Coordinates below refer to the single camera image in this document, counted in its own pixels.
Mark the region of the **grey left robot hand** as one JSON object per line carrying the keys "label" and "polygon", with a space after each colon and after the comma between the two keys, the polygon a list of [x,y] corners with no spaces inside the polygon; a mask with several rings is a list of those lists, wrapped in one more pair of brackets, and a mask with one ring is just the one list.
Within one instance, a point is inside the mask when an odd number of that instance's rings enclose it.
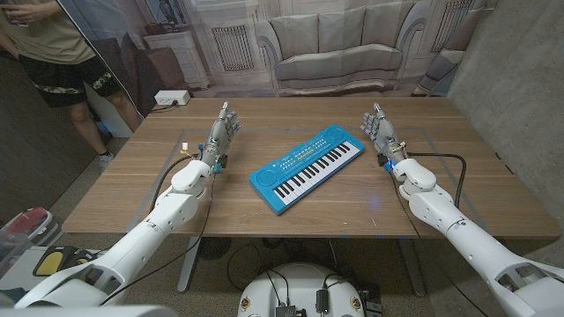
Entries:
{"label": "grey left robot hand", "polygon": [[240,126],[237,113],[229,112],[228,102],[225,101],[219,111],[219,118],[211,127],[200,160],[209,167],[216,166],[219,158],[226,155],[230,143]]}

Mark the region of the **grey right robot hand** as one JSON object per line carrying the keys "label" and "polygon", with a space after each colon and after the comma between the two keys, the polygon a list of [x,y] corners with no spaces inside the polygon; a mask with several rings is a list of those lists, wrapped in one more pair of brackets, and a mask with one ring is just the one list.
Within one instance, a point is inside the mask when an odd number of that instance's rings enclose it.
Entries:
{"label": "grey right robot hand", "polygon": [[374,111],[375,114],[364,113],[360,129],[371,139],[379,155],[379,160],[382,161],[382,158],[386,158],[394,163],[399,163],[407,159],[404,146],[393,124],[387,119],[380,104],[377,102],[374,103]]}

